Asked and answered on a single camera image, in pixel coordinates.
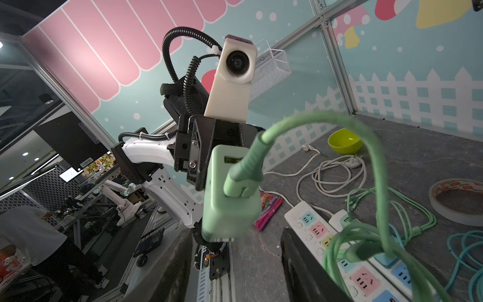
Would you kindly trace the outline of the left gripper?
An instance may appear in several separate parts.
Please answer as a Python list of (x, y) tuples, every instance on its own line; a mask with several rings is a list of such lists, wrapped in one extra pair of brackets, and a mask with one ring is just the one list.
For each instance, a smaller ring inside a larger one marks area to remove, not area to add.
[(206, 186), (212, 150), (218, 145), (249, 148), (264, 129), (189, 113), (184, 102), (183, 84), (184, 78), (181, 78), (175, 84), (160, 87), (160, 94), (165, 97), (165, 109), (178, 125), (176, 142), (170, 151), (174, 155), (175, 170), (186, 172), (187, 182), (195, 190), (202, 191)]

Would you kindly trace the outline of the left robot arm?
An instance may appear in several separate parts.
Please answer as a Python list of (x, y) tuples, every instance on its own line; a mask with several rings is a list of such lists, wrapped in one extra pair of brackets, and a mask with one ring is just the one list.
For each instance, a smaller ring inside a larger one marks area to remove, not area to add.
[(262, 128), (194, 115), (186, 109), (182, 79), (162, 84), (164, 106), (178, 129), (161, 135), (149, 135), (145, 128), (122, 133), (112, 148), (122, 173), (139, 184), (172, 217), (188, 229), (200, 230), (203, 206), (190, 197), (167, 172), (171, 166), (186, 173), (196, 191), (205, 189), (212, 150), (218, 145), (250, 147)]

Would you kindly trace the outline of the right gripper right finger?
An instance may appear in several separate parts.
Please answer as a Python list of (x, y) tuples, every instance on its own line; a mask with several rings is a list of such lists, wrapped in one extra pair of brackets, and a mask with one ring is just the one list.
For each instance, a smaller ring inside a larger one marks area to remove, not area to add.
[(284, 229), (280, 238), (280, 247), (290, 301), (351, 300), (332, 281), (293, 229)]

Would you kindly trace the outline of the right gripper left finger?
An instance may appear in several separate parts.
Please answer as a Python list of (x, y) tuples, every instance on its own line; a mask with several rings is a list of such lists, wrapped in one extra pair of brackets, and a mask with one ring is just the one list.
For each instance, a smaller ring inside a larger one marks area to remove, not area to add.
[(192, 235), (182, 230), (123, 301), (184, 301), (192, 260)]

